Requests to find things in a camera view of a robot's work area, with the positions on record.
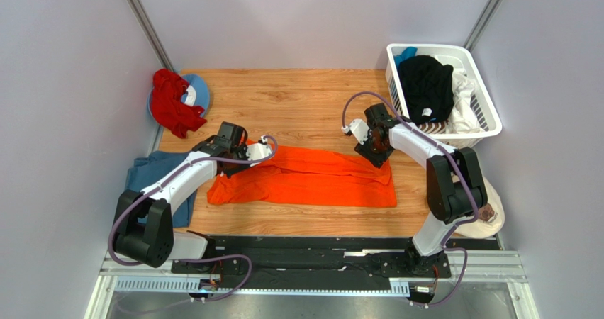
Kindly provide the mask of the black t shirt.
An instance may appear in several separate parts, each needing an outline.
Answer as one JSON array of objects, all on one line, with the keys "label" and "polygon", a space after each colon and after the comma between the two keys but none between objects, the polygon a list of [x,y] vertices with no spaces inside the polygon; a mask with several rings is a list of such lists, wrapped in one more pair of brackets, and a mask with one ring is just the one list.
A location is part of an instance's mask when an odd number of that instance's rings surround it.
[{"label": "black t shirt", "polygon": [[454,106],[454,67],[429,55],[418,55],[398,65],[398,77],[406,100],[409,119],[417,125],[442,122]]}]

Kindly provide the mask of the beige bear cap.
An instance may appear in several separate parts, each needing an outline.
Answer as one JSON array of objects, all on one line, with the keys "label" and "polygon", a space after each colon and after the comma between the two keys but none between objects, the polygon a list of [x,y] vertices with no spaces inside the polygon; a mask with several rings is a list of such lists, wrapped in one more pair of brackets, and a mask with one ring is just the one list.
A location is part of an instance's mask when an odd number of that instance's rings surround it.
[{"label": "beige bear cap", "polygon": [[505,223],[505,212],[498,192],[486,177],[483,178],[488,202],[479,208],[479,219],[473,223],[460,225],[456,235],[472,239],[486,239],[497,234]]}]

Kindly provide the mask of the white laundry basket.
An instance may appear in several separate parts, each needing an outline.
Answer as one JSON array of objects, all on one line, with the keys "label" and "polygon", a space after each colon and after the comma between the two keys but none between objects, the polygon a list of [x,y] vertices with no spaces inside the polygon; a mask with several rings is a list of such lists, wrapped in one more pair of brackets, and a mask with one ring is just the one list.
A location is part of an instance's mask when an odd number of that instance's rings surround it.
[{"label": "white laundry basket", "polygon": [[484,129],[482,133],[439,133],[441,122],[424,123],[419,126],[422,131],[441,142],[455,147],[473,147],[484,138],[493,137],[502,131],[503,126],[500,117],[474,62],[474,58],[467,49],[456,45],[392,43],[386,47],[388,62],[385,77],[392,104],[398,114],[409,118],[405,96],[398,77],[398,68],[395,67],[393,56],[401,54],[407,47],[416,47],[418,49],[416,56],[429,55],[444,65],[465,69],[467,77],[475,79],[478,83],[478,87],[471,97],[471,107],[478,117],[481,127]]}]

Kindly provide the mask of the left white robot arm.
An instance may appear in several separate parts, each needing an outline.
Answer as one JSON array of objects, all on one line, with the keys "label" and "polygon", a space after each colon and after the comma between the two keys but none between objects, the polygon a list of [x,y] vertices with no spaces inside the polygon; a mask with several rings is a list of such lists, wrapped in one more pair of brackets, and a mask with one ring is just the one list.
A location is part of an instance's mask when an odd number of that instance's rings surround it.
[{"label": "left white robot arm", "polygon": [[125,190],[108,238],[111,258],[123,266],[159,267],[179,255],[202,255],[206,240],[175,233],[173,217],[202,184],[249,167],[247,139],[244,127],[223,122],[217,134],[195,145],[155,183],[139,191]]}]

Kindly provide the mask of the white t shirt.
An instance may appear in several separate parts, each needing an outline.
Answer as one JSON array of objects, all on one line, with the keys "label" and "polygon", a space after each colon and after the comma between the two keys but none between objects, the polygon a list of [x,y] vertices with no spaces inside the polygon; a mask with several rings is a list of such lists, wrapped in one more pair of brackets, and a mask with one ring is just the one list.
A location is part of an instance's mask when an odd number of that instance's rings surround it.
[{"label": "white t shirt", "polygon": [[440,123],[439,133],[469,134],[484,131],[471,107],[471,97],[477,87],[478,83],[475,79],[467,77],[465,69],[453,69],[452,93],[454,106],[449,118]]}]

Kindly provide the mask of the light blue cap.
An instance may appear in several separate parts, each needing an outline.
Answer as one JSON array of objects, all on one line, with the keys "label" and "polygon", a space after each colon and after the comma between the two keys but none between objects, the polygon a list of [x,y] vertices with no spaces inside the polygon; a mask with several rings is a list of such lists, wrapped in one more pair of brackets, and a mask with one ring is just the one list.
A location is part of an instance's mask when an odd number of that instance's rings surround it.
[{"label": "light blue cap", "polygon": [[[210,104],[210,91],[205,81],[197,74],[185,74],[180,75],[190,84],[190,87],[186,90],[185,95],[182,96],[181,100],[190,106],[203,106],[205,111],[201,114],[203,117],[208,110]],[[151,92],[147,98],[147,112],[152,116],[150,111]]]}]

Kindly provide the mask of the folded blue t shirt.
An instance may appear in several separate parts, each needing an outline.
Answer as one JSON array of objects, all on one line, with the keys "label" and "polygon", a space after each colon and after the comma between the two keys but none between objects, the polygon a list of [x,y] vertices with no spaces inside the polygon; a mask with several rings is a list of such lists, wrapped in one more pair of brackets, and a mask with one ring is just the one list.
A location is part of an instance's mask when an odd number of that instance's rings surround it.
[{"label": "folded blue t shirt", "polygon": [[[139,157],[133,161],[127,171],[125,189],[142,191],[156,183],[162,177],[179,166],[188,156],[188,152],[154,151],[147,157]],[[172,216],[174,228],[186,228],[191,224],[197,191],[194,191],[179,206]]]}]

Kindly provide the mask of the red t shirt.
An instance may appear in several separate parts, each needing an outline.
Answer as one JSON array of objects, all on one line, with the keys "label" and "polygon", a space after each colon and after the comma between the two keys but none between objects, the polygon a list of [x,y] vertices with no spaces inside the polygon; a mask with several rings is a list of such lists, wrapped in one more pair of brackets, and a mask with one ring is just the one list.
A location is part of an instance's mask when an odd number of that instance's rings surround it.
[{"label": "red t shirt", "polygon": [[190,106],[181,100],[190,87],[183,77],[168,69],[160,69],[154,73],[152,83],[152,117],[173,135],[184,139],[189,131],[197,131],[207,122],[201,116],[205,111],[203,106]]}]

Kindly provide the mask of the orange t shirt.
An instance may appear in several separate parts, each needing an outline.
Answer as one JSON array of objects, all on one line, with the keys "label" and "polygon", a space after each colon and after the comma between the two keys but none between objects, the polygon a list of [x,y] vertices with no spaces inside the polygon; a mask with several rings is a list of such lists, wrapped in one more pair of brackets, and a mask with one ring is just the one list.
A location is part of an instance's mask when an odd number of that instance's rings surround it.
[{"label": "orange t shirt", "polygon": [[219,176],[207,202],[270,203],[394,208],[391,167],[374,167],[360,156],[281,146],[275,156],[232,177]]}]

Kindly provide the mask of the teal blue garment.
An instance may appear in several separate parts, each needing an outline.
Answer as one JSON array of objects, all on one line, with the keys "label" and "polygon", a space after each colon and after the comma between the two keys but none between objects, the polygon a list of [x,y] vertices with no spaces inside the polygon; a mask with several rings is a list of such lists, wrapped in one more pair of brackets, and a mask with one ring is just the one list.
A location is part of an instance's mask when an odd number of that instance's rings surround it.
[{"label": "teal blue garment", "polygon": [[403,61],[406,61],[412,57],[415,57],[417,54],[417,51],[418,51],[418,49],[416,47],[407,47],[401,54],[394,55],[393,59],[394,59],[395,67],[398,67],[400,65],[400,63],[402,63]]}]

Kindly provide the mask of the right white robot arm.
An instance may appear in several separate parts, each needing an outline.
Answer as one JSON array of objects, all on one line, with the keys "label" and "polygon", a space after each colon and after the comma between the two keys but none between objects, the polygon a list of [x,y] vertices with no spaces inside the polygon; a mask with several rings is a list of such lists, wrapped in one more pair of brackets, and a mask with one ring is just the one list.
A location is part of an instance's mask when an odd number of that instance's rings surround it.
[{"label": "right white robot arm", "polygon": [[457,227],[475,221],[478,209],[488,201],[477,154],[470,147],[446,145],[394,118],[383,103],[370,106],[364,115],[364,120],[354,119],[343,128],[357,140],[355,152],[380,168],[393,152],[401,151],[425,168],[430,213],[405,250],[408,270],[419,274],[436,263]]}]

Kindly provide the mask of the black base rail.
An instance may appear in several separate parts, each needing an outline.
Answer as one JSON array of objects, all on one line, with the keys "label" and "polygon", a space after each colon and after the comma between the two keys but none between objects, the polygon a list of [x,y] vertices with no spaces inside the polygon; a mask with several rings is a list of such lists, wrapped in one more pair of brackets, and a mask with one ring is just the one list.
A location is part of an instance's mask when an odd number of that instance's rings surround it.
[{"label": "black base rail", "polygon": [[207,257],[222,262],[175,262],[174,274],[210,274],[220,286],[246,289],[385,291],[408,278],[408,237],[214,236]]}]

